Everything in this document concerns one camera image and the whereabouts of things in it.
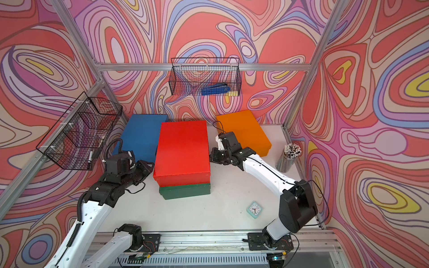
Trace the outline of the aluminium frame post corner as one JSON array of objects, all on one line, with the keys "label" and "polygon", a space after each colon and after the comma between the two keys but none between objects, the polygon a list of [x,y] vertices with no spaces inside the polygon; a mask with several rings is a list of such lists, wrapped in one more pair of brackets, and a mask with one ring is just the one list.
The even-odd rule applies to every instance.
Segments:
[{"label": "aluminium frame post corner", "polygon": [[316,49],[313,54],[313,57],[309,63],[309,70],[306,71],[306,74],[303,76],[303,79],[299,85],[299,88],[297,89],[296,94],[294,95],[293,102],[290,105],[285,122],[283,123],[283,126],[282,126],[282,129],[284,132],[288,131],[288,126],[293,122],[293,117],[299,110],[299,106],[303,99],[303,96],[307,88],[309,87],[309,84],[313,76],[316,74],[318,64],[323,56],[323,53],[327,48],[329,41],[331,40],[331,37],[334,34],[334,31],[348,4],[349,4],[349,1],[346,1],[346,0],[335,2],[335,5],[328,18],[327,24],[324,28],[321,38],[318,44],[316,45]]},{"label": "aluminium frame post corner", "polygon": [[112,102],[119,104],[119,101],[114,94],[113,90],[106,82],[103,72],[99,68],[99,63],[96,61],[95,57],[92,55],[88,45],[86,44],[82,34],[80,33],[78,26],[69,12],[64,1],[51,1],[53,8],[55,9],[57,15],[61,19],[63,25],[70,34],[70,39],[73,44],[77,47],[79,52],[82,54],[84,61],[86,62],[87,67],[90,72],[96,78],[96,85],[93,86],[87,92],[88,96],[96,96],[102,89],[104,90],[105,96]]}]

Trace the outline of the aluminium frame post right corner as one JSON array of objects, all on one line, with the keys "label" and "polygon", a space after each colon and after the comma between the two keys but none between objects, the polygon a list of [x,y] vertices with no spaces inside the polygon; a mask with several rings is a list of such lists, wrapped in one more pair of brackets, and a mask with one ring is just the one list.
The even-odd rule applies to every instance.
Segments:
[{"label": "aluminium frame post right corner", "polygon": [[331,40],[331,37],[334,34],[334,31],[348,4],[349,4],[349,1],[346,1],[346,0],[335,2],[335,5],[328,18],[327,24],[324,28],[321,38],[318,44],[316,45],[316,49],[313,54],[313,57],[309,63],[309,70],[306,71],[306,74],[303,76],[303,79],[299,85],[299,88],[297,89],[296,94],[294,95],[293,102],[290,105],[285,122],[283,123],[283,126],[282,126],[282,129],[284,132],[288,131],[288,126],[293,122],[293,117],[299,110],[299,106],[303,99],[303,96],[307,88],[309,87],[309,84],[313,76],[316,74],[318,64],[323,56],[323,53],[327,48],[329,41]]}]

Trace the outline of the green shoebox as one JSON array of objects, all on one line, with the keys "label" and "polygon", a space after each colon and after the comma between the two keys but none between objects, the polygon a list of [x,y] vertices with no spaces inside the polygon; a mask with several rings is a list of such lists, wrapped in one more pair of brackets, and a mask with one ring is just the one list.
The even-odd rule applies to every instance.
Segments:
[{"label": "green shoebox", "polygon": [[159,193],[165,200],[209,195],[211,193],[211,184],[207,183],[160,187]]}]

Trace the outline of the orange shoebox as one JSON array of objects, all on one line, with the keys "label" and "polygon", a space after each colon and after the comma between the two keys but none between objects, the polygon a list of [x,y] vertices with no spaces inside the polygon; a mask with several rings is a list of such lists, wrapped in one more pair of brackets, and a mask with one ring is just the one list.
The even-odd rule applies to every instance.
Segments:
[{"label": "orange shoebox", "polygon": [[225,132],[233,132],[243,148],[249,147],[261,157],[268,155],[271,142],[251,111],[220,115],[216,121]]}]

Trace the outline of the small teal alarm clock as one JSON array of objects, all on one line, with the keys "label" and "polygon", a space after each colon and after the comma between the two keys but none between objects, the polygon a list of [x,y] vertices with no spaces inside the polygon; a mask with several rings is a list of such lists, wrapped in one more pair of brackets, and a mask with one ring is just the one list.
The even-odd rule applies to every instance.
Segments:
[{"label": "small teal alarm clock", "polygon": [[248,208],[246,209],[247,213],[253,218],[253,219],[257,219],[262,211],[263,208],[260,204],[258,204],[256,201],[253,201]]}]

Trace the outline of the metal cup of pencils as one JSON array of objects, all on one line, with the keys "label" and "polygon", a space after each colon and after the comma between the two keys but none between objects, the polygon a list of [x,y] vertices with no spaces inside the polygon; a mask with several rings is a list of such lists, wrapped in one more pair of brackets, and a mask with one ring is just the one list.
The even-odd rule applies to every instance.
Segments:
[{"label": "metal cup of pencils", "polygon": [[290,170],[292,165],[294,164],[295,160],[301,156],[302,149],[301,147],[296,143],[290,143],[287,144],[283,152],[278,159],[275,167],[276,169],[281,173],[286,173]]}]

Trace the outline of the aluminium horizontal back bar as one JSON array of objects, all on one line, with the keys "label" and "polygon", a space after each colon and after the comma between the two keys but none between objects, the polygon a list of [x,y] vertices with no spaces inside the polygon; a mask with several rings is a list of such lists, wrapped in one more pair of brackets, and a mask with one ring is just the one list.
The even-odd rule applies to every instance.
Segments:
[{"label": "aluminium horizontal back bar", "polygon": [[311,65],[303,63],[275,63],[275,64],[239,64],[239,63],[199,63],[199,64],[163,64],[163,63],[99,63],[96,67],[99,71],[168,71],[173,67],[203,67],[203,68],[220,68],[220,67],[238,67],[242,71],[309,71]]}]

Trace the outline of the yellow item in back basket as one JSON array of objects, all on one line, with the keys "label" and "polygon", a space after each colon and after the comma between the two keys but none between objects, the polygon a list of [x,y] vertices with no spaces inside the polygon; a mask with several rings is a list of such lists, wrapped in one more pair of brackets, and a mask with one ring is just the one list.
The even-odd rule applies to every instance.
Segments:
[{"label": "yellow item in back basket", "polygon": [[228,92],[225,94],[225,96],[228,96],[228,97],[234,97],[234,96],[238,96],[238,95],[239,95],[239,93],[237,91],[232,91],[232,92]]}]

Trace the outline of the blue stapler in basket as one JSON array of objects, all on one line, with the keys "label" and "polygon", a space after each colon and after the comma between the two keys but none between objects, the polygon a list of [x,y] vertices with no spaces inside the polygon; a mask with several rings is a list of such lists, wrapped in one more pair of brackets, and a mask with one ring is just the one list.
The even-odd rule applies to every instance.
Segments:
[{"label": "blue stapler in basket", "polygon": [[216,94],[225,94],[228,93],[230,90],[231,88],[228,86],[227,83],[217,83],[211,86],[203,87],[201,89],[201,95],[209,96]]}]

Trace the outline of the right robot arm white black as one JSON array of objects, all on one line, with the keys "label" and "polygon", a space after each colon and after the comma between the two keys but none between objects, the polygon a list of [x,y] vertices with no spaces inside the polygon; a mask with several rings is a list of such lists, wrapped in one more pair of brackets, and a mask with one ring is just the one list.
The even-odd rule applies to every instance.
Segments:
[{"label": "right robot arm white black", "polygon": [[295,181],[267,164],[253,149],[243,148],[233,132],[216,136],[217,147],[210,153],[210,162],[232,165],[262,182],[279,198],[278,217],[258,234],[247,238],[250,246],[276,250],[286,236],[298,233],[317,216],[318,208],[311,186],[305,180]]}]

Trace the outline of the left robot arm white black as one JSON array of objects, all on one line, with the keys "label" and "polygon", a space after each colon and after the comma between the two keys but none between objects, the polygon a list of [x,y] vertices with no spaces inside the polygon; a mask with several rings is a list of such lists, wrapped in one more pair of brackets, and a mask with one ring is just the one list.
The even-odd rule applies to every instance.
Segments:
[{"label": "left robot arm white black", "polygon": [[118,144],[117,154],[105,152],[105,172],[79,197],[77,219],[47,263],[48,268],[108,268],[126,251],[140,252],[147,248],[148,255],[157,252],[157,246],[147,244],[149,240],[140,226],[125,223],[101,249],[89,259],[85,258],[99,228],[118,200],[130,192],[130,186],[144,185],[154,170],[154,163],[136,160],[133,151],[124,151],[121,138],[113,140],[109,146],[114,144]]}]

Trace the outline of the marker pen in left basket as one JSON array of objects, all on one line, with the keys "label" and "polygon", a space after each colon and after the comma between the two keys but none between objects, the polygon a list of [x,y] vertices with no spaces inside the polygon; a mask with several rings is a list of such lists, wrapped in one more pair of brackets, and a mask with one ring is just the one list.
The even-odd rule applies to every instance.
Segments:
[{"label": "marker pen in left basket", "polygon": [[92,168],[92,156],[93,156],[93,151],[90,151],[88,156],[88,163],[87,163],[88,170],[91,170]]}]

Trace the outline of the red shoebox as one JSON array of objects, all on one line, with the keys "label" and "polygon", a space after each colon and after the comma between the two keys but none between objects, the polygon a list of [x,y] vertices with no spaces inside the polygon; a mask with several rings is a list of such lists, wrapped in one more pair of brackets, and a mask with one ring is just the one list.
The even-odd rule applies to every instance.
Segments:
[{"label": "red shoebox", "polygon": [[205,121],[162,124],[153,177],[160,187],[211,182]]}]

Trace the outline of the aluminium frame post left corner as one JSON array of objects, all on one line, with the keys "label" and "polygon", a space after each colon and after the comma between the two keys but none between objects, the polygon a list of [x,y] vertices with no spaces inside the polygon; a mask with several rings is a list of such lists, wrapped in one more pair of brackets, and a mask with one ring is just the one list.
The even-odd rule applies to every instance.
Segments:
[{"label": "aluminium frame post left corner", "polygon": [[70,34],[70,39],[73,44],[77,47],[79,52],[82,54],[84,61],[86,62],[87,67],[90,72],[96,78],[96,85],[93,86],[87,92],[88,96],[96,96],[102,89],[104,90],[105,96],[112,102],[119,104],[119,101],[114,94],[113,90],[106,82],[103,72],[99,68],[99,63],[96,61],[95,57],[92,55],[88,45],[86,44],[82,34],[80,33],[78,26],[69,12],[64,1],[51,1],[53,8],[55,9],[57,15],[61,19],[63,25]]}]

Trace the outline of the blue shoebox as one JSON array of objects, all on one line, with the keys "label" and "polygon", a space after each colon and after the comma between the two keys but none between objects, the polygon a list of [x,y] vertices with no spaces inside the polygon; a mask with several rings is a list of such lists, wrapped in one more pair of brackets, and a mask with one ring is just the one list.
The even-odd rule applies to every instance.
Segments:
[{"label": "blue shoebox", "polygon": [[136,161],[155,164],[160,129],[167,121],[167,115],[132,115],[120,137],[122,150],[133,151]]}]

